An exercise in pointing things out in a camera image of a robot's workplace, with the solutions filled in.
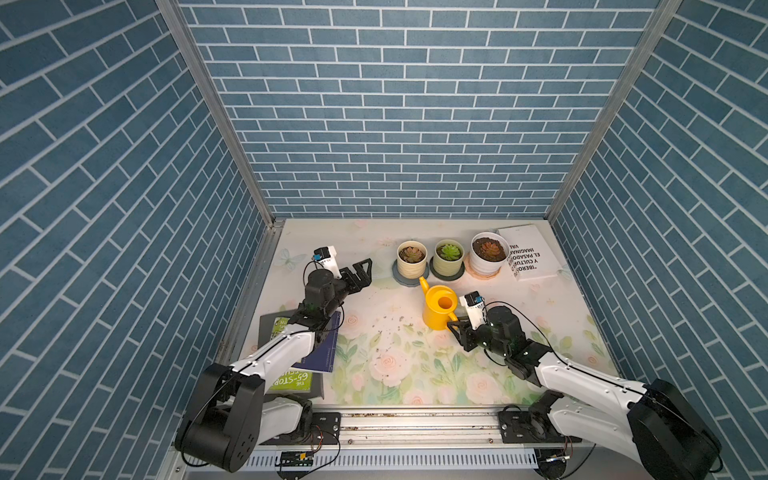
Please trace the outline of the yellow plastic watering can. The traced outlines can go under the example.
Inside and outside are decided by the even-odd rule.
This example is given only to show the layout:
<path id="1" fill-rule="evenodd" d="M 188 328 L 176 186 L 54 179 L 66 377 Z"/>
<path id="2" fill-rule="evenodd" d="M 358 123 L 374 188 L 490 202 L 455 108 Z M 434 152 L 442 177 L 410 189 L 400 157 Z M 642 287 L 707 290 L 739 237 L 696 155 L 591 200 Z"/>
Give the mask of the yellow plastic watering can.
<path id="1" fill-rule="evenodd" d="M 431 330 L 446 330 L 449 322 L 455 322 L 455 313 L 459 300 L 456 293 L 448 286 L 430 286 L 424 277 L 419 283 L 425 297 L 425 307 L 422 314 L 424 324 Z"/>

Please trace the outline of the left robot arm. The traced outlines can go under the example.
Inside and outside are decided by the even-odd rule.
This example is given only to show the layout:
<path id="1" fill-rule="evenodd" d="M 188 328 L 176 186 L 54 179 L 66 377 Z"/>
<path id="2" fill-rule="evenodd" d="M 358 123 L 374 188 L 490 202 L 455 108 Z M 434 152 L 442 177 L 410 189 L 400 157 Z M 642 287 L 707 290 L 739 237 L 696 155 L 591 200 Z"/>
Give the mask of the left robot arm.
<path id="1" fill-rule="evenodd" d="M 340 328 L 344 301 L 371 284 L 372 266 L 365 259 L 337 272 L 312 271 L 304 300 L 281 333 L 241 360 L 213 363 L 202 372 L 174 440 L 187 466 L 236 472 L 266 441 L 327 437 L 312 422 L 310 400 L 290 394 L 268 401 L 265 396 L 279 377 Z"/>

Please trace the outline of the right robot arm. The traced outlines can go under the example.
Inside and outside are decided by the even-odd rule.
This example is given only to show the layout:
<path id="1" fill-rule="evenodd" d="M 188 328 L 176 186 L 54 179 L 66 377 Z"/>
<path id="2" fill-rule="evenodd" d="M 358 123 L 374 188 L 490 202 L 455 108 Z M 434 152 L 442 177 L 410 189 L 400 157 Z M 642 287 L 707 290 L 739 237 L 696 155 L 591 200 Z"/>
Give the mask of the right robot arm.
<path id="1" fill-rule="evenodd" d="M 573 362 L 530 339 L 524 314 L 496 301 L 451 316 L 447 328 L 467 351 L 481 347 L 515 377 L 543 389 L 529 409 L 545 432 L 578 437 L 639 463 L 655 479 L 704 479 L 721 470 L 722 445 L 679 389 L 642 383 Z"/>

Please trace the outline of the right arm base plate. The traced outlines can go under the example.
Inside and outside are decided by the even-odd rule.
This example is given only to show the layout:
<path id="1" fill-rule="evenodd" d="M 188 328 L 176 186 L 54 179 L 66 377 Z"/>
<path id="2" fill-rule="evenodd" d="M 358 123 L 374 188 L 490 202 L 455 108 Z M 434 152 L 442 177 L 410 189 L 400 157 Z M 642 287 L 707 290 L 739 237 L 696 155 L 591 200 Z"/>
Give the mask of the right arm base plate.
<path id="1" fill-rule="evenodd" d="M 544 414 L 510 409 L 500 411 L 497 417 L 504 444 L 564 444 L 566 441 Z"/>

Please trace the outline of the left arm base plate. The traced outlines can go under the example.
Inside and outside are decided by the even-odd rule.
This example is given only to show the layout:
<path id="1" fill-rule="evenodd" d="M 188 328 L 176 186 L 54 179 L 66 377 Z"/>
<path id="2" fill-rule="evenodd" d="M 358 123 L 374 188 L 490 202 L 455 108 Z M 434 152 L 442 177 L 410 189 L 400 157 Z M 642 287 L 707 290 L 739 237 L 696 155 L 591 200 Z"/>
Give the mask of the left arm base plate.
<path id="1" fill-rule="evenodd" d="M 338 412 L 314 412 L 307 428 L 281 434 L 264 442 L 264 445 L 306 445 L 319 447 L 337 445 L 334 435 L 339 433 L 341 414 Z"/>

